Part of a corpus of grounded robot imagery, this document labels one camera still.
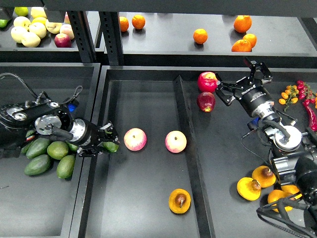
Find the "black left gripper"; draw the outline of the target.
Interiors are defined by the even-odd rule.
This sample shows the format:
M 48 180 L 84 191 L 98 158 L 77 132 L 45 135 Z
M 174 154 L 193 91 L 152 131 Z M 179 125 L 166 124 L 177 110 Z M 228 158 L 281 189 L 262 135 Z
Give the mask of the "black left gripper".
M 110 121 L 101 127 L 97 127 L 87 120 L 79 120 L 79 122 L 83 124 L 79 138 L 76 139 L 79 157 L 94 158 L 105 153 L 106 149 L 100 145 L 101 142 L 119 144 L 118 133 Z

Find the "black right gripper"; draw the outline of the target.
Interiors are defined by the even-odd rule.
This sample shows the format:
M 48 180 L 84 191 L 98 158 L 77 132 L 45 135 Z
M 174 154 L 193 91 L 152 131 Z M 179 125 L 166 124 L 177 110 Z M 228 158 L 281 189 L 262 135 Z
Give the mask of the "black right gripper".
M 236 99 L 250 117 L 269 117 L 274 114 L 274 101 L 269 92 L 263 87 L 272 81 L 273 76 L 264 62 L 257 62 L 244 57 L 245 65 L 251 70 L 248 78 L 242 78 L 233 83 L 225 83 L 215 73 L 217 88 L 215 93 L 226 105 L 230 106 Z M 255 79 L 256 72 L 262 73 L 262 79 Z

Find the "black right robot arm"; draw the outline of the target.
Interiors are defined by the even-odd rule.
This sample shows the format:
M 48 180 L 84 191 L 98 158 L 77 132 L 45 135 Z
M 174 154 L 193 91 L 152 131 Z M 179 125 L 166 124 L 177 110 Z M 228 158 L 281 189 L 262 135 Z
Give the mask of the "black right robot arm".
M 215 93 L 230 106 L 237 100 L 253 118 L 250 131 L 264 133 L 270 147 L 267 166 L 280 187 L 294 185 L 298 192 L 269 202 L 257 209 L 258 217 L 266 223 L 299 238 L 317 236 L 317 135 L 307 127 L 301 132 L 297 119 L 278 110 L 264 85 L 272 75 L 264 62 L 244 58 L 250 69 L 235 83 L 224 82 L 217 74 Z

